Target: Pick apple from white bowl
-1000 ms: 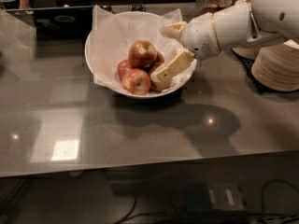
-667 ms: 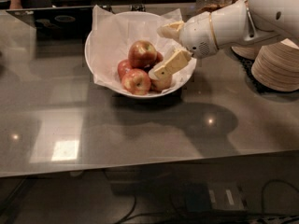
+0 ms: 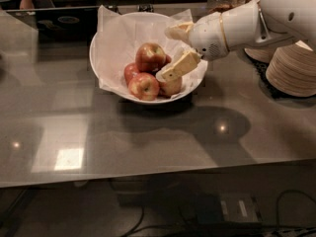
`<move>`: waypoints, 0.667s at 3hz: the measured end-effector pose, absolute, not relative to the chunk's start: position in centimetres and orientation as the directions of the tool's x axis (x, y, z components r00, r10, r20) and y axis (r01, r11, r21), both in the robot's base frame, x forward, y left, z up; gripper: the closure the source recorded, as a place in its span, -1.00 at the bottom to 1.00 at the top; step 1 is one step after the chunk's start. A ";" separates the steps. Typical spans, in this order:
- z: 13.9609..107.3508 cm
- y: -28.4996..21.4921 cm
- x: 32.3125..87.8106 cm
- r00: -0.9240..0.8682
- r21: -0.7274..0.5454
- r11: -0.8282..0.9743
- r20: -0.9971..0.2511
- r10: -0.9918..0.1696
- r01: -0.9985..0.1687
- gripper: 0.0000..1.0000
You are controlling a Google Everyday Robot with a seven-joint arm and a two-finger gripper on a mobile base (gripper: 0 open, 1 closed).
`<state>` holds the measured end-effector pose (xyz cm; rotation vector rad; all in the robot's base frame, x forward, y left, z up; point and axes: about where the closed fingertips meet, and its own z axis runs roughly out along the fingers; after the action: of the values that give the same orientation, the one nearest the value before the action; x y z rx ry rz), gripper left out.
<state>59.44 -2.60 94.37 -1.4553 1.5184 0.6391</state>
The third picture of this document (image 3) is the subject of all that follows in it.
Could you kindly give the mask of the person's left hand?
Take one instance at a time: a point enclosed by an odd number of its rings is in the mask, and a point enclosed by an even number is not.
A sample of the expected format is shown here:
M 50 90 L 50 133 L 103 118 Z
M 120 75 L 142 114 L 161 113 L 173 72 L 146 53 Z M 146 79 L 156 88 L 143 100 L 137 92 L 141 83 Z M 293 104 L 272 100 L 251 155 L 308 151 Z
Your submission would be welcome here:
M 31 0 L 21 0 L 20 8 L 22 10 L 34 9 L 34 4 Z

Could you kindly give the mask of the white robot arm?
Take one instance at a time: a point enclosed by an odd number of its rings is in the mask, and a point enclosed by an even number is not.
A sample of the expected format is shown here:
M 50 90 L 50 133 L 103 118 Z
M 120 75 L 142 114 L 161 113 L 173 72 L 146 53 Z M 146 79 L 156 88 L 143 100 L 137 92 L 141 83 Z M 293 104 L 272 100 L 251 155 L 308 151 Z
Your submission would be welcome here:
M 165 30 L 167 38 L 188 45 L 178 49 L 171 63 L 156 78 L 178 79 L 236 49 L 280 47 L 298 40 L 316 49 L 316 0 L 252 0 L 223 13 L 214 12 L 195 23 Z

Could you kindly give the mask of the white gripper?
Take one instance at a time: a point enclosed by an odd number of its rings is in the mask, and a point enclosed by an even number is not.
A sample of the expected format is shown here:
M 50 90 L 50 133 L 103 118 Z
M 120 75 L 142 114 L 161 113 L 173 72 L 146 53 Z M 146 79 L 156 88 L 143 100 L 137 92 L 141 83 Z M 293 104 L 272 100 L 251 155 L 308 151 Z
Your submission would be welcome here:
M 168 39 L 189 44 L 193 49 L 179 48 L 172 61 L 156 73 L 159 82 L 174 81 L 192 72 L 198 67 L 200 58 L 213 61 L 229 53 L 222 14 L 218 12 L 202 17 L 195 23 L 183 22 L 167 27 L 165 35 Z

